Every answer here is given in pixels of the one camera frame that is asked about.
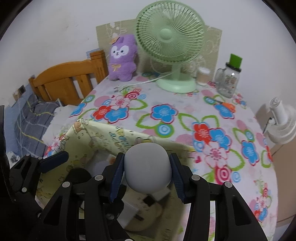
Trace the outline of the white round device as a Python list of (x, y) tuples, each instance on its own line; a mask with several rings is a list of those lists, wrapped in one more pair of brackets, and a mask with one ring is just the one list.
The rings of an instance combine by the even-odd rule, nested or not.
[(156, 143), (141, 143), (131, 147), (125, 153), (124, 171), (128, 186), (143, 194), (165, 189), (172, 177), (169, 156)]

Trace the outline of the cotton swab container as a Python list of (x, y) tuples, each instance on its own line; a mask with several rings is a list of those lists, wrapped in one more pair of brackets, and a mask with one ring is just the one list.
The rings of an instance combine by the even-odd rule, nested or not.
[(210, 81), (210, 69), (205, 67), (198, 67), (196, 81), (201, 86), (206, 86), (208, 81)]

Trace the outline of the floral tablecloth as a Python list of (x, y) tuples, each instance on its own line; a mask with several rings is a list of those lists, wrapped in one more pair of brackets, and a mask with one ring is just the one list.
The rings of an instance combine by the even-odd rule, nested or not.
[[(193, 147), (191, 170), (209, 182), (232, 182), (249, 205), (268, 240), (278, 213), (278, 185), (266, 139), (241, 94), (230, 99), (208, 83), (186, 94), (156, 86), (143, 73), (130, 82), (103, 80), (63, 123), (47, 150), (79, 119), (119, 126)], [(214, 100), (235, 106), (236, 112)]]

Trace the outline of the wooden chair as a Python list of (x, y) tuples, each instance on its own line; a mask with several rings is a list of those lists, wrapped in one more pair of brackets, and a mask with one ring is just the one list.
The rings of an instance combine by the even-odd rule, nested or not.
[(90, 59), (52, 66), (37, 77), (29, 78), (34, 94), (44, 101), (59, 99), (65, 105), (78, 105), (94, 86), (90, 77), (100, 84), (108, 75), (105, 52), (90, 53)]

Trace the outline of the white small charger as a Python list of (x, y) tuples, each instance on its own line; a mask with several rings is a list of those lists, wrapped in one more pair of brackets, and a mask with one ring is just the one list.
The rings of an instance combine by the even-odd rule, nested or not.
[(165, 189), (152, 193), (152, 194), (148, 194), (144, 199), (143, 202), (147, 205), (147, 206), (152, 206), (153, 204), (155, 204), (156, 202), (161, 201), (162, 199), (164, 199), (166, 196), (168, 196), (170, 194), (171, 190), (166, 187)]

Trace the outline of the orange handled scissors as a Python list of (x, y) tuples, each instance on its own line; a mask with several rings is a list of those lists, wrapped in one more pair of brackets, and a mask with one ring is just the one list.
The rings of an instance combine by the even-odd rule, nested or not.
[(232, 113), (236, 112), (235, 106), (233, 104), (227, 103), (227, 102), (222, 102), (219, 100), (214, 100), (215, 102), (217, 102), (218, 104), (223, 105), (224, 107), (226, 107), (227, 109), (229, 109)]

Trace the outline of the green desk fan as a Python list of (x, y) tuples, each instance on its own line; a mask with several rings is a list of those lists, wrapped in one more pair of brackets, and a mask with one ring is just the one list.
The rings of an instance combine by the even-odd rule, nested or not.
[(156, 1), (147, 5), (135, 21), (137, 44), (158, 63), (171, 70), (156, 78), (165, 91), (188, 93), (196, 89), (190, 74), (182, 73), (182, 64), (195, 60), (205, 40), (205, 23), (188, 5), (178, 1)]

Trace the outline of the beige patterned board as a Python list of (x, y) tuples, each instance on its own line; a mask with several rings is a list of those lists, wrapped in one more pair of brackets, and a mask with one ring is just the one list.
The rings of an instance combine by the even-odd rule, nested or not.
[[(111, 22), (96, 27), (99, 49), (104, 50), (106, 60), (109, 60), (109, 51), (111, 49), (112, 39), (126, 34), (134, 34), (135, 19)], [(216, 69), (220, 40), (222, 31), (206, 26), (205, 42), (199, 56), (191, 62), (184, 63), (181, 67), (182, 73), (189, 73), (195, 77), (199, 67), (205, 67), (213, 75)], [(155, 72), (164, 73), (171, 71), (171, 66), (166, 65), (148, 56), (142, 48), (138, 47), (138, 56), (136, 57), (137, 72)]]

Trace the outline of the yellow patterned storage box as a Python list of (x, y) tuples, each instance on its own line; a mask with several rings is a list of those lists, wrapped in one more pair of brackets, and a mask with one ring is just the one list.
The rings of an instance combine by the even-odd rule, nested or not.
[[(189, 156), (193, 147), (138, 133), (119, 126), (112, 126), (96, 121), (79, 119), (60, 136), (53, 147), (53, 154), (66, 151), (69, 159), (54, 170), (41, 175), (36, 196), (42, 204), (47, 204), (58, 187), (65, 180), (70, 170), (88, 168), (92, 175), (102, 173), (106, 165), (114, 163), (115, 156), (125, 153), (132, 146), (141, 143), (156, 143), (168, 154), (177, 153), (182, 164), (192, 166)], [(139, 215), (125, 228), (135, 240), (182, 240), (184, 238), (190, 205), (182, 204), (174, 187), (169, 188), (170, 194), (152, 206), (147, 206), (140, 194), (127, 188), (123, 201), (134, 203), (139, 207)]]

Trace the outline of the purple plush toy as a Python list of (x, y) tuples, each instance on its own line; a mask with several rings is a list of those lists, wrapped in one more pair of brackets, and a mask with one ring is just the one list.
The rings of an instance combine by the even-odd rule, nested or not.
[(121, 82), (131, 81), (137, 69), (136, 56), (137, 43), (133, 34), (113, 38), (109, 52), (109, 79)]

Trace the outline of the white 45W charger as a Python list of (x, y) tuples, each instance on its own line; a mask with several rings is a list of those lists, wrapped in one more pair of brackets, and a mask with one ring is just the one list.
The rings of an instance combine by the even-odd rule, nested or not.
[(143, 221), (144, 218), (141, 217), (139, 213), (139, 207), (134, 203), (129, 203), (124, 201), (123, 211), (117, 218), (117, 221), (121, 225), (122, 228), (126, 228), (128, 224), (135, 218), (138, 221)]

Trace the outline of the glass jar green lid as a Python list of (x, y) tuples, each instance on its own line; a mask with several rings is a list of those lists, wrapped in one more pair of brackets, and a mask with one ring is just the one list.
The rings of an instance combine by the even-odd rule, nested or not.
[(225, 63), (225, 67), (217, 69), (214, 81), (218, 93), (222, 96), (231, 98), (234, 95), (240, 78), (241, 62), (241, 57), (230, 54), (230, 59)]

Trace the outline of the white floor fan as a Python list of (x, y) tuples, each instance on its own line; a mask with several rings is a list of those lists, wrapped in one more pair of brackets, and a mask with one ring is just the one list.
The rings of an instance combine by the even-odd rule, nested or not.
[(274, 97), (269, 102), (269, 109), (272, 117), (267, 121), (263, 133), (267, 133), (274, 144), (289, 143), (295, 137), (295, 108)]

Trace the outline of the plaid blue bedding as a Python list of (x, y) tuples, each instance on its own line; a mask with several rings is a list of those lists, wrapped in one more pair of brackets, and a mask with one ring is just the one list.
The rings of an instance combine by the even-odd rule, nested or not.
[(29, 84), (23, 89), (25, 92), (13, 106), (4, 109), (6, 152), (20, 158), (27, 154), (42, 157), (47, 149), (42, 137), (61, 103), (37, 97)]

